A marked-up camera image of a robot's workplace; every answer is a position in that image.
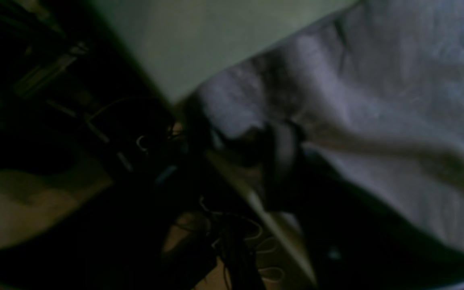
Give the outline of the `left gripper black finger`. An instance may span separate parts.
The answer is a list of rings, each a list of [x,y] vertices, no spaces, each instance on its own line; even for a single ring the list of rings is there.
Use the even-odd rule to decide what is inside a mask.
[[[264,207],[296,216],[319,289],[464,290],[464,253],[421,233],[302,139],[293,123],[267,125]]]

